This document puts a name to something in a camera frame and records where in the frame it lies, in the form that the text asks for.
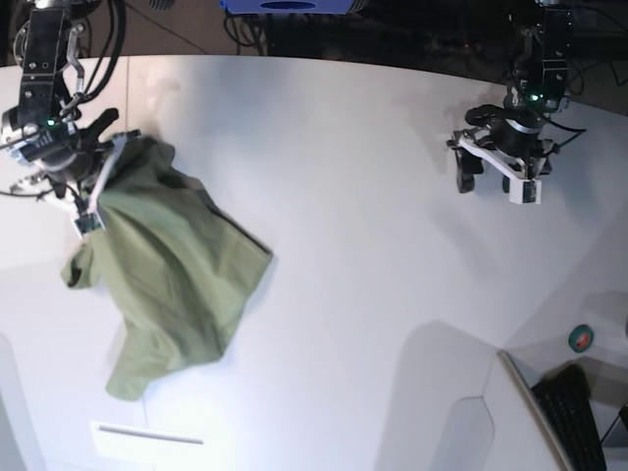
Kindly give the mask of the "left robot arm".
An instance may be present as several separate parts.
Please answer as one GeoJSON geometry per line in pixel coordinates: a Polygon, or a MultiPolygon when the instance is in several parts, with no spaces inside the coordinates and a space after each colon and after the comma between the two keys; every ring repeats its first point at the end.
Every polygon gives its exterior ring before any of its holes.
{"type": "Polygon", "coordinates": [[[541,177],[551,173],[550,156],[562,147],[541,137],[544,126],[580,134],[551,118],[567,88],[571,13],[553,1],[539,1],[513,22],[516,40],[502,104],[468,110],[468,127],[454,131],[447,147],[454,152],[459,193],[473,191],[475,178],[493,168],[501,174],[502,191],[510,202],[539,204],[541,177]]]}

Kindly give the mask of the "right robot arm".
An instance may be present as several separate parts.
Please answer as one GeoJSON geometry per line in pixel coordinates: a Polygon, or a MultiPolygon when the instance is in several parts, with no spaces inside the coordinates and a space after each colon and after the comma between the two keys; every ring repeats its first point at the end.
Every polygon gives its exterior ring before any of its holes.
{"type": "Polygon", "coordinates": [[[109,108],[88,127],[79,128],[79,107],[95,100],[109,83],[126,39],[127,8],[110,1],[111,50],[100,81],[86,78],[79,60],[84,20],[96,1],[35,1],[18,34],[22,77],[18,105],[4,112],[1,148],[17,161],[32,164],[54,183],[86,184],[99,168],[108,146],[99,137],[119,119],[109,108]]]}

